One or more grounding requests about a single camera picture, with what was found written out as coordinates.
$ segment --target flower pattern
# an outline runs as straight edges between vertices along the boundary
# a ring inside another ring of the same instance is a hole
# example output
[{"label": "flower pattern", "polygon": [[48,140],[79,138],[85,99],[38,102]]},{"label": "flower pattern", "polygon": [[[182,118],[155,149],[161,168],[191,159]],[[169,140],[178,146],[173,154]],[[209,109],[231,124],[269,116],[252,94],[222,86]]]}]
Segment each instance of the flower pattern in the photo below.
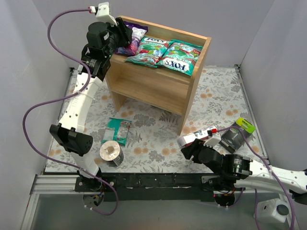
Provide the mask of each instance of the flower pattern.
[{"label": "flower pattern", "polygon": [[[76,84],[76,71],[71,77],[68,93]],[[195,132],[210,125],[224,128],[232,125],[240,116],[253,123],[242,88],[234,68],[204,68],[194,102],[183,127],[182,135]],[[61,115],[67,107],[63,104]],[[108,167],[99,156],[109,117],[132,121],[127,143],[122,147],[125,158],[118,167]],[[116,112],[106,82],[97,91],[85,123],[85,134],[94,138],[88,154],[92,154],[102,172],[107,173],[211,173],[201,164],[184,158],[177,144],[177,129],[180,116],[151,105],[127,99]],[[260,145],[257,132],[249,137],[249,143],[258,154],[266,156]],[[228,154],[222,146],[214,147],[221,154]],[[246,144],[237,154],[260,161]],[[49,156],[75,164],[73,158],[55,140],[51,142]],[[46,172],[76,172],[75,168],[47,161]]]}]

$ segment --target wooden shelf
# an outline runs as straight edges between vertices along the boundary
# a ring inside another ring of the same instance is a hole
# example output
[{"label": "wooden shelf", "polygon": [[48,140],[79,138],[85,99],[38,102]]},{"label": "wooden shelf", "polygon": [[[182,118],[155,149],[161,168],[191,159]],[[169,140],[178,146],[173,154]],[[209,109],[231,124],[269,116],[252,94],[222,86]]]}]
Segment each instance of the wooden shelf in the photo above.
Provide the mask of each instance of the wooden shelf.
[{"label": "wooden shelf", "polygon": [[141,71],[142,73],[146,73],[149,75],[161,75],[163,77],[172,79],[173,81],[177,81],[185,85],[188,85],[190,83],[190,76],[187,74],[181,73],[179,71],[174,71],[163,66],[152,68],[148,66],[133,64],[131,62],[125,62],[126,59],[127,56],[114,54],[111,58],[111,62],[121,64],[124,68],[133,67],[135,71]]},{"label": "wooden shelf", "polygon": [[117,79],[111,91],[182,115],[188,86],[126,71]]}]

